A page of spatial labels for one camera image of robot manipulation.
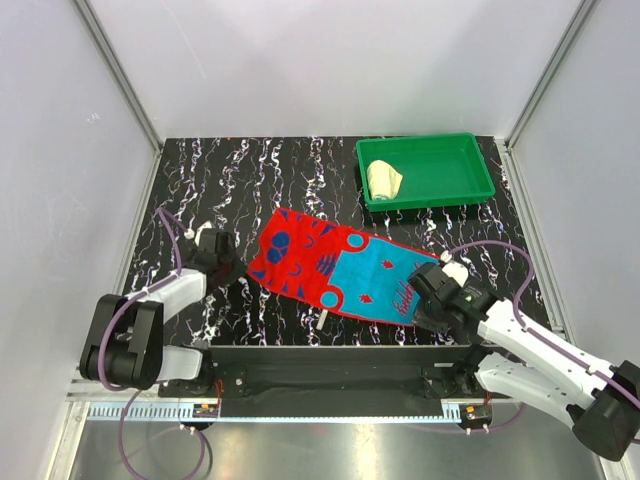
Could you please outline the teal and yellow towel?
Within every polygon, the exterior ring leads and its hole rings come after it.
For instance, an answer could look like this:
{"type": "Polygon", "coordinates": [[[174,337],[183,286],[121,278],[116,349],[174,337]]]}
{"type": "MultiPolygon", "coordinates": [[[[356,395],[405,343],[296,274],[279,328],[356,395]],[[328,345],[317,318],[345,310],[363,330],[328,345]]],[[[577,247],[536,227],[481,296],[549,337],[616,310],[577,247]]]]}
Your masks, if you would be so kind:
{"type": "Polygon", "coordinates": [[[383,160],[374,160],[367,167],[366,177],[373,201],[394,200],[403,181],[403,175],[383,160]]]}

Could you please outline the red and blue towel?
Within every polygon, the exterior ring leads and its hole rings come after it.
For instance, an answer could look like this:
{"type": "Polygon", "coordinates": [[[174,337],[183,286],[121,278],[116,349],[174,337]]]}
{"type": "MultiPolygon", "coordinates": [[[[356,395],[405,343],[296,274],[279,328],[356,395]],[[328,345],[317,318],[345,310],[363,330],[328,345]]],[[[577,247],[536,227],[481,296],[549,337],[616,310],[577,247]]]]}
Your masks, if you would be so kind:
{"type": "Polygon", "coordinates": [[[386,238],[279,208],[248,274],[273,293],[359,320],[408,326],[419,296],[410,275],[437,258],[386,238]]]}

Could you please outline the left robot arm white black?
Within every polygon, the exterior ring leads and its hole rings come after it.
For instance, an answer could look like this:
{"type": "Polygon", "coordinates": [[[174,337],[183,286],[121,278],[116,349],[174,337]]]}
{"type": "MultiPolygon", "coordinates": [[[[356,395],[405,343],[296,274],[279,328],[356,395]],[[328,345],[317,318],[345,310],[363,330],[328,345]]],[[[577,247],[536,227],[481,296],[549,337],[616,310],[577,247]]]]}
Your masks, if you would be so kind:
{"type": "Polygon", "coordinates": [[[98,300],[79,361],[81,377],[111,391],[180,380],[193,395],[208,394],[216,372],[204,352],[167,345],[164,324],[245,271],[232,234],[211,228],[196,233],[181,269],[138,292],[98,300]]]}

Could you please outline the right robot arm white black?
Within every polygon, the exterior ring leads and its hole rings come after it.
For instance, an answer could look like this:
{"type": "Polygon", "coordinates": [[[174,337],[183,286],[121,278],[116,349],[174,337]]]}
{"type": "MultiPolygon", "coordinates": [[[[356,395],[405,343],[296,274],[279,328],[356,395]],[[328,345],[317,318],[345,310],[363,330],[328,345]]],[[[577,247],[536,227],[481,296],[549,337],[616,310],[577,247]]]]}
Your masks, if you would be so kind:
{"type": "Polygon", "coordinates": [[[408,279],[419,301],[415,325],[450,330],[470,342],[436,393],[482,390],[555,418],[594,454],[621,460],[639,438],[639,368],[614,365],[563,340],[522,314],[453,261],[426,263],[408,279]]]}

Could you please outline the green plastic tray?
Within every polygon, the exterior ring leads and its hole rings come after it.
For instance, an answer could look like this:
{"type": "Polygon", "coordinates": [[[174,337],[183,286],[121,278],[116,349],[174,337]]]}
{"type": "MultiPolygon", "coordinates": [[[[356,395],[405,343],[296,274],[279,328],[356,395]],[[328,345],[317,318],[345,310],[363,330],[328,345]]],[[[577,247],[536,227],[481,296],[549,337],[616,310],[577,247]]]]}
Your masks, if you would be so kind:
{"type": "Polygon", "coordinates": [[[371,212],[481,204],[496,193],[470,133],[361,139],[356,142],[364,201],[371,212]],[[402,176],[395,197],[378,199],[367,171],[376,161],[402,176]]]}

